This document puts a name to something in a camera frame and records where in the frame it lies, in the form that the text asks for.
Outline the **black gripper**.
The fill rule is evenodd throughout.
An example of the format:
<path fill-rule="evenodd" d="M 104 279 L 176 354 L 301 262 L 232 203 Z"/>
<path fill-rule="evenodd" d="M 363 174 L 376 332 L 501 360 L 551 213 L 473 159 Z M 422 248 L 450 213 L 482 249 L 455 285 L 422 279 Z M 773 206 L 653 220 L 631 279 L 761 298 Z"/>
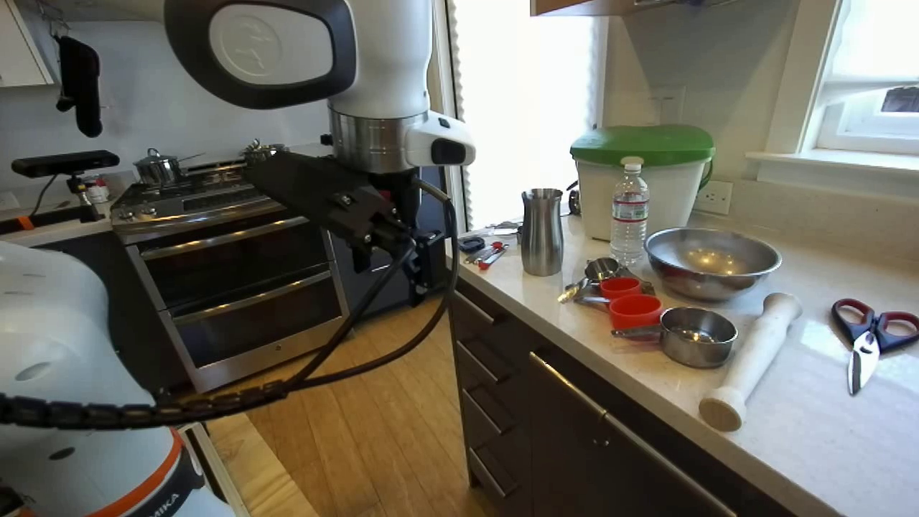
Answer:
<path fill-rule="evenodd" d="M 409 258 L 413 249 L 413 229 L 399 218 L 396 206 L 366 173 L 335 159 L 279 153 L 254 159 L 245 177 L 288 210 L 348 241 L 353 252 L 384 249 L 391 258 Z"/>

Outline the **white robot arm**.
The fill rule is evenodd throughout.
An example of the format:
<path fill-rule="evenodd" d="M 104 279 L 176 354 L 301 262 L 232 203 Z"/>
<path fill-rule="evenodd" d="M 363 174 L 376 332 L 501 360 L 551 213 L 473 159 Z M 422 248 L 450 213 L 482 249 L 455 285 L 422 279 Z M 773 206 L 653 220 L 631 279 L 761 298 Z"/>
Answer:
<path fill-rule="evenodd" d="M 328 156 L 279 153 L 246 177 L 360 252 L 409 271 L 422 241 L 396 199 L 420 167 L 466 167 L 462 120 L 430 108 L 430 0 L 163 0 L 170 48 L 209 94 L 330 107 Z M 61 249 L 0 245 L 0 477 L 38 517 L 235 517 L 180 429 L 325 377 L 157 403 L 117 360 L 107 285 Z"/>

